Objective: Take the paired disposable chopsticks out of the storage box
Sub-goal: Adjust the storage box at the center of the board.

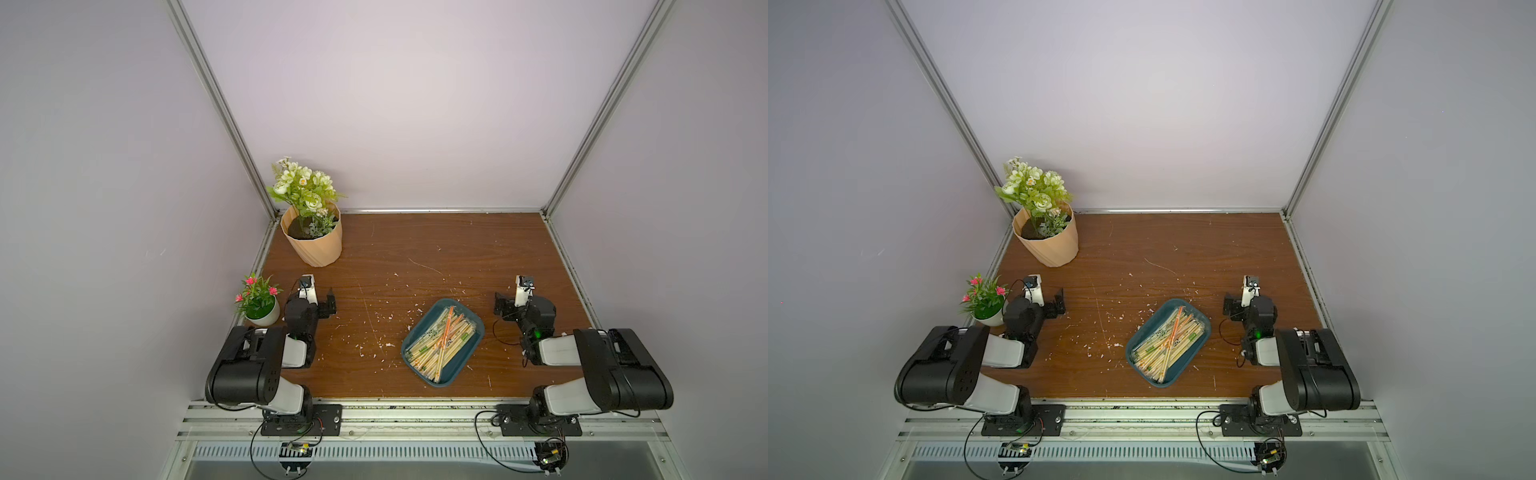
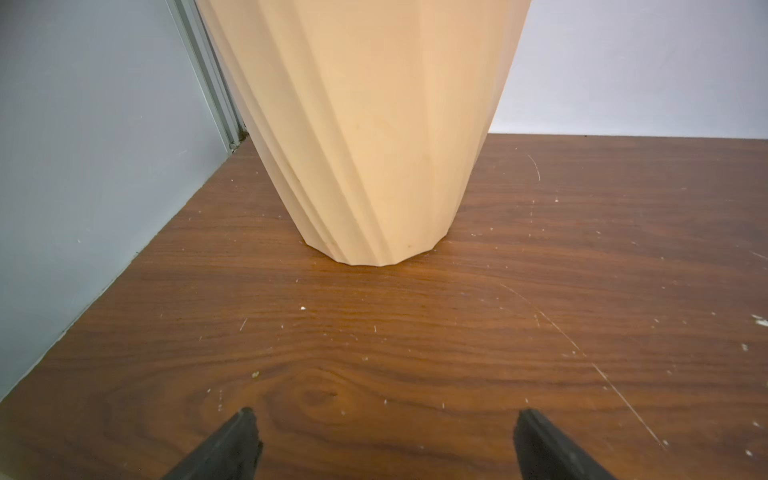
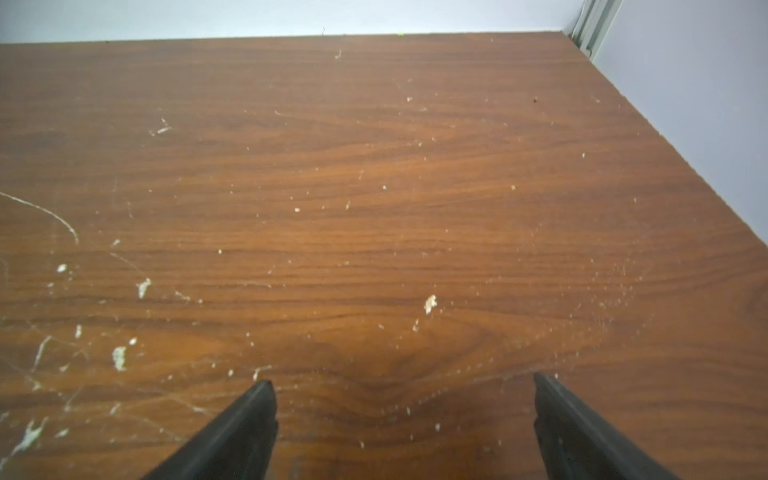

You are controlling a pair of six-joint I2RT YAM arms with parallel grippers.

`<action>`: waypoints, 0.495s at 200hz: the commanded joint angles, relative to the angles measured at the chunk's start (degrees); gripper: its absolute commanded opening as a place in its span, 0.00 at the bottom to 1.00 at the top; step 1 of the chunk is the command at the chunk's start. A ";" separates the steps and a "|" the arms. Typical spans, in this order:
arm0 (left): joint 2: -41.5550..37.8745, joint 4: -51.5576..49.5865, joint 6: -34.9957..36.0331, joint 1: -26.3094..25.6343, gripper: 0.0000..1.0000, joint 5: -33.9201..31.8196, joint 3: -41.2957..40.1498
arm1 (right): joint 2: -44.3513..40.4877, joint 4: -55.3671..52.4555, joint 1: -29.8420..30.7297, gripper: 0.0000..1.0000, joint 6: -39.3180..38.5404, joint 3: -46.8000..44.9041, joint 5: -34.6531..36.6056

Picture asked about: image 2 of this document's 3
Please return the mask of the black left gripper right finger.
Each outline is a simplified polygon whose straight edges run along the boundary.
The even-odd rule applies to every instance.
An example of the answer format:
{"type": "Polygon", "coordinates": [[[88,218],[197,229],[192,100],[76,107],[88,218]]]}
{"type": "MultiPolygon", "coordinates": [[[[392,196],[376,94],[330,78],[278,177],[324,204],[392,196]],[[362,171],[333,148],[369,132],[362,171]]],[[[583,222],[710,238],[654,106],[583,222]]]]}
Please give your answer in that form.
{"type": "Polygon", "coordinates": [[[536,409],[519,412],[513,440],[524,480],[616,480],[536,409]]]}

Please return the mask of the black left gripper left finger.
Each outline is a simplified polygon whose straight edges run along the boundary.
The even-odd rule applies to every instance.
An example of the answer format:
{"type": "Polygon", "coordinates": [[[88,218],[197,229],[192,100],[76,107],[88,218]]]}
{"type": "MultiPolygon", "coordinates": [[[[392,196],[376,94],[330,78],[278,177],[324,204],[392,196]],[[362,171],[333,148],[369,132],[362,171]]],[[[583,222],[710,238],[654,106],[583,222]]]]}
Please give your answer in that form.
{"type": "Polygon", "coordinates": [[[264,444],[250,407],[238,410],[162,480],[253,480],[264,444]]]}

